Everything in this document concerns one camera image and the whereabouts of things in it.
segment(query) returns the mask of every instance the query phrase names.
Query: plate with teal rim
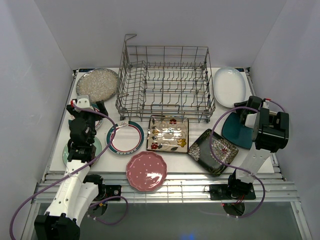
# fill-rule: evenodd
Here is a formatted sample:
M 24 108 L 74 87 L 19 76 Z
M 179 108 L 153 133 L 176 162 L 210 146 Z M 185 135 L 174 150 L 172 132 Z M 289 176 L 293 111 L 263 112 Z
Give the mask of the plate with teal rim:
M 91 105 L 92 105 L 93 109 L 94 109 L 96 112 L 99 112 L 99 108 L 98 108 L 98 105 L 97 105 L 97 104 L 92 103 Z M 68 123 L 70 124 L 73 119 L 75 119 L 75 117 L 72 116 L 72 115 L 70 115 L 70 118 L 69 118 Z M 102 118 L 100 121 L 95 121 L 95 130 L 97 130 L 97 129 L 101 126 L 103 120 L 104 120 L 104 119 Z
M 102 152 L 102 145 L 101 142 L 99 140 L 99 138 L 94 137 L 94 144 L 95 146 L 95 156 L 99 155 Z M 68 152 L 68 144 L 66 144 L 64 146 L 63 152 L 62 152 L 62 160 L 64 165 L 67 165 L 68 162 L 68 156 L 69 156 L 69 152 Z
M 129 120 L 119 121 L 115 124 L 116 135 L 109 149 L 117 155 L 128 155 L 137 151 L 144 142 L 145 134 L 141 126 Z M 109 144 L 114 135 L 114 127 L 111 127 L 106 135 L 106 144 Z

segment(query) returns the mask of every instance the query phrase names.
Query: metal wire rack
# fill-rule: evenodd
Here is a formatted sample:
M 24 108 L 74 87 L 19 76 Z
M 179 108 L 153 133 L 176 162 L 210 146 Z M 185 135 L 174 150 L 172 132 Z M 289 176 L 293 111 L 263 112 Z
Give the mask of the metal wire rack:
M 115 106 L 120 120 L 151 115 L 210 121 L 216 109 L 210 94 L 208 47 L 128 45 L 126 34 Z

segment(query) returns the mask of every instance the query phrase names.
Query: scalloped pink plate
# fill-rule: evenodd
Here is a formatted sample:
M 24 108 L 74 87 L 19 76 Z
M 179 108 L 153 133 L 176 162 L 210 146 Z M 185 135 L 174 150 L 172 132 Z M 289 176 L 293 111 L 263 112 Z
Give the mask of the scalloped pink plate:
M 152 151 L 134 155 L 126 165 L 126 178 L 132 187 L 141 192 L 155 190 L 164 183 L 166 177 L 166 162 Z

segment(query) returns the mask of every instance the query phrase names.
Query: white wall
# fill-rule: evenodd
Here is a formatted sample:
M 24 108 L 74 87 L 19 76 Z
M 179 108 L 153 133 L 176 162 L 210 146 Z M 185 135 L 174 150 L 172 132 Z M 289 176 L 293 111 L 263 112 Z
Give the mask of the white wall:
M 208 46 L 213 66 L 252 65 L 286 0 L 35 0 L 72 69 L 117 67 L 136 43 Z
M 44 173 L 72 71 L 33 0 L 0 0 L 0 239 Z M 21 235 L 30 204 L 18 215 Z
M 277 156 L 294 180 L 313 239 L 320 239 L 320 0 L 288 0 L 257 55 L 256 93 L 290 114 L 287 147 Z

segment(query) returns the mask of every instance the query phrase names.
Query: black square dish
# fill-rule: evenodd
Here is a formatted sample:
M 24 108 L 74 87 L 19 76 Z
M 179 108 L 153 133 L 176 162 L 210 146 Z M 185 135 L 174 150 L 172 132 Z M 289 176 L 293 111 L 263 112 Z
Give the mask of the black square dish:
M 219 177 L 227 167 L 219 163 L 211 154 L 210 134 L 211 129 L 205 130 L 187 153 L 210 174 Z M 213 133 L 212 147 L 215 155 L 226 164 L 230 164 L 239 152 L 238 148 L 216 132 Z

